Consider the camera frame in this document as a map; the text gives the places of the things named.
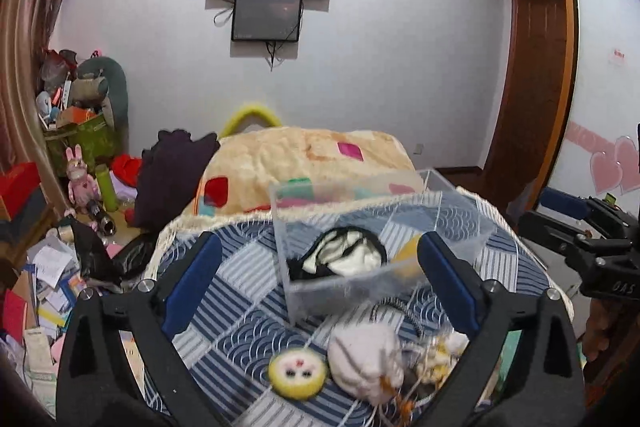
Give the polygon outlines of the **person's right hand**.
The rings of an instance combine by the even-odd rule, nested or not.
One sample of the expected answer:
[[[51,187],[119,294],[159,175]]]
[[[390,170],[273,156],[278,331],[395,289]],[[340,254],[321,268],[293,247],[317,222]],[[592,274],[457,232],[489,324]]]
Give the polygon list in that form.
[[[582,335],[582,353],[588,362],[594,361],[601,352],[608,349],[608,330],[620,314],[623,303],[610,300],[592,299],[589,317]]]

